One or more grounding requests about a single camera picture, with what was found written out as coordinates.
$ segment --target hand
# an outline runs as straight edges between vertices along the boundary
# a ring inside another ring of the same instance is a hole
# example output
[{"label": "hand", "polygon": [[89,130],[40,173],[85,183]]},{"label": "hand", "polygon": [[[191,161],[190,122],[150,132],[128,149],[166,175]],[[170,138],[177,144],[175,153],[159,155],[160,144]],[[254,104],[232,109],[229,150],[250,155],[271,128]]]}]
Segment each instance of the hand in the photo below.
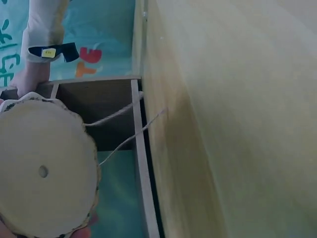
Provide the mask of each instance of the hand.
[{"label": "hand", "polygon": [[[71,238],[89,238],[91,236],[90,229],[85,227],[83,229],[77,230],[71,236]],[[16,238],[14,234],[2,223],[0,222],[0,238]]]},{"label": "hand", "polygon": [[17,73],[10,86],[17,88],[19,98],[29,92],[34,92],[39,83],[49,81],[51,63],[26,62],[25,68]]}]

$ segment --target red letter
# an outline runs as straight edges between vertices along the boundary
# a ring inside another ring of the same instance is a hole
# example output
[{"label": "red letter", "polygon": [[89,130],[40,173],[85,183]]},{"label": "red letter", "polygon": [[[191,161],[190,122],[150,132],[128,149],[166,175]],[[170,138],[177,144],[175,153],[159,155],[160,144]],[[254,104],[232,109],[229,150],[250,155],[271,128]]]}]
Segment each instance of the red letter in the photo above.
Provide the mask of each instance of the red letter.
[{"label": "red letter", "polygon": [[101,59],[102,51],[101,50],[89,50],[87,53],[87,48],[80,48],[80,58],[88,63],[97,63]]}]

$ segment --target orange letter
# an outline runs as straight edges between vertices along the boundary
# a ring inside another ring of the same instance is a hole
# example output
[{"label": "orange letter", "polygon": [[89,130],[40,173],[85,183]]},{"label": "orange letter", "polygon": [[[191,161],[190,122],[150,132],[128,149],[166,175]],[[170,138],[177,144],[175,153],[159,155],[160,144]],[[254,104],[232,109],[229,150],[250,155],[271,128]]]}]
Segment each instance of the orange letter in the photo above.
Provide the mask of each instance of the orange letter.
[{"label": "orange letter", "polygon": [[84,74],[95,74],[97,72],[94,68],[85,68],[84,62],[78,62],[76,69],[76,78],[84,76]]}]

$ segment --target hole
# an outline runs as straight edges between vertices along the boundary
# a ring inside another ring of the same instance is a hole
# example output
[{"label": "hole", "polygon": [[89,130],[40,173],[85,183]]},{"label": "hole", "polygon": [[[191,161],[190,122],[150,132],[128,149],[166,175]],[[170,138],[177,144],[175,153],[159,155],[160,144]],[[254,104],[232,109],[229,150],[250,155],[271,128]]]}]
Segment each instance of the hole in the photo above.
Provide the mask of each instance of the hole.
[{"label": "hole", "polygon": [[46,166],[42,165],[40,166],[39,168],[39,175],[42,177],[42,178],[46,178],[48,175],[49,175],[49,170]]}]

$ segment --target string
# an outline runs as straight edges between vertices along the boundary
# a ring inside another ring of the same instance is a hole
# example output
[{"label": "string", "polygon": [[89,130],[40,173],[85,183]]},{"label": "string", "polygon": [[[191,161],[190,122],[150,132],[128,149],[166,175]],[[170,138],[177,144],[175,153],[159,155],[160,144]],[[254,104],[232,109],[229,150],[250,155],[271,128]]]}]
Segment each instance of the string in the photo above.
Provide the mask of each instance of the string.
[{"label": "string", "polygon": [[123,113],[125,113],[127,110],[129,110],[131,107],[135,106],[136,104],[138,104],[140,102],[140,100],[143,98],[143,92],[142,91],[139,91],[139,99],[136,100],[134,103],[130,103],[128,106],[125,106],[124,108],[120,109],[119,111],[117,111],[116,113],[106,117],[106,118],[103,118],[103,119],[100,119],[94,123],[91,123],[91,124],[87,124],[85,123],[84,125],[85,126],[96,126],[96,125],[101,125],[101,124],[104,124],[105,122],[107,122],[108,120],[112,119],[112,118],[115,118],[116,116],[118,115],[121,115]]},{"label": "string", "polygon": [[117,148],[115,148],[109,155],[107,158],[105,158],[101,163],[99,163],[99,165],[101,166],[102,164],[104,164],[112,155],[114,155],[115,152],[117,152],[123,145],[125,145],[126,143],[128,143],[129,141],[133,140],[135,137],[137,137],[140,133],[142,133],[143,131],[145,131],[146,129],[149,128],[149,126],[163,113],[165,113],[167,110],[167,108],[163,109],[162,111],[160,111],[152,120],[150,120],[140,131],[138,131],[136,134],[130,136],[129,138],[127,138],[125,141],[123,141],[121,144],[119,144],[117,146]]}]

